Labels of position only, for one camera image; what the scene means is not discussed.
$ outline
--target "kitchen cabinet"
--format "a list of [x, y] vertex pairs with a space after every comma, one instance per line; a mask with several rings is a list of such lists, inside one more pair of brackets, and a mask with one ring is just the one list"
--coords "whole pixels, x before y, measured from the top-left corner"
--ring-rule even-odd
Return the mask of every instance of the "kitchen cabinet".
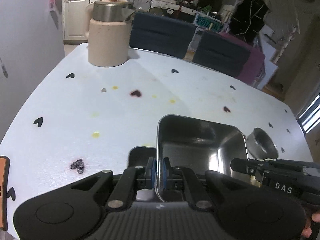
[[65, 40], [86, 40], [84, 37], [85, 9], [89, 0], [64, 0], [63, 31]]

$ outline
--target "human hand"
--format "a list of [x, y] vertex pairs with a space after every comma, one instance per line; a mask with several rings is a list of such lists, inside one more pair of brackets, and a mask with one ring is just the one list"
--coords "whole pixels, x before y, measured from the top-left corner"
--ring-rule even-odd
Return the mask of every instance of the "human hand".
[[[312, 219], [313, 222], [320, 223], [320, 211], [317, 211], [317, 212], [313, 213], [312, 216], [311, 216], [311, 219]], [[304, 229], [303, 229], [303, 231], [301, 233], [301, 235], [303, 237], [305, 237], [305, 238], [310, 237], [311, 233], [312, 233], [311, 228], [310, 228], [311, 219], [308, 218], [306, 226], [304, 227]]]

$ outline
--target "screw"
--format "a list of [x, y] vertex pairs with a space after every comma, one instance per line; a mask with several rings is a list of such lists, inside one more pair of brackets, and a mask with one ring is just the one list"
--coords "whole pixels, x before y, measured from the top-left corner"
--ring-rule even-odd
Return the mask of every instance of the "screw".
[[122, 207], [124, 205], [124, 203], [121, 200], [111, 200], [108, 202], [108, 206], [111, 208], [119, 208]]
[[206, 209], [206, 208], [209, 208], [211, 207], [211, 203], [207, 200], [199, 200], [197, 203], [196, 203], [196, 207], [198, 208], [201, 208], [201, 209]]

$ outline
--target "purple cloth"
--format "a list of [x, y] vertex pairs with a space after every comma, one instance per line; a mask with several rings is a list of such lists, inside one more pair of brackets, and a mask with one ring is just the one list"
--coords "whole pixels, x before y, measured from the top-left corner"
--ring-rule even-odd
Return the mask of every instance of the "purple cloth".
[[244, 41], [239, 40], [235, 36], [232, 36], [228, 33], [219, 33], [225, 39], [246, 48], [248, 51], [251, 52], [247, 62], [243, 65], [243, 69], [236, 79], [241, 80], [242, 82], [252, 85], [254, 79], [259, 74], [260, 69], [263, 67], [265, 55], [258, 50], [250, 46], [249, 44], [245, 43]]

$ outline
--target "pitcher handle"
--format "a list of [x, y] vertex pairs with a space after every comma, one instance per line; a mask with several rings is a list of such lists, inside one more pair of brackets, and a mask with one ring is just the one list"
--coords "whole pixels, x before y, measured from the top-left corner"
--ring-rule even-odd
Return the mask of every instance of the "pitcher handle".
[[88, 40], [89, 39], [89, 25], [90, 25], [90, 20], [92, 19], [92, 11], [93, 11], [93, 4], [89, 3], [87, 8], [85, 9], [85, 16], [84, 16], [84, 36]]

